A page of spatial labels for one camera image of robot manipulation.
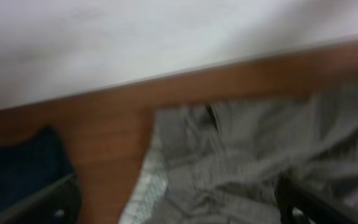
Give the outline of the grey cargo shorts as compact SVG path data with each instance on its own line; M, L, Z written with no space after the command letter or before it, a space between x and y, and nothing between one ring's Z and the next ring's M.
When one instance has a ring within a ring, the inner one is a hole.
M278 223L281 175L358 211L358 82L158 111L120 223Z

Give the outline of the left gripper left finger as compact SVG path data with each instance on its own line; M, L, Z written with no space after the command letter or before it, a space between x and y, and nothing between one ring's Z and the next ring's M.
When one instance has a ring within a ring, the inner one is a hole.
M0 224L77 224L82 204L75 174L66 175L0 212Z

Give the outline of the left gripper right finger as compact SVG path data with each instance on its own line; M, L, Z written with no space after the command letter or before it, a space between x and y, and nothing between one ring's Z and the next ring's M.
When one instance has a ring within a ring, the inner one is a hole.
M358 211L281 175L275 188L280 220L286 224L358 224Z

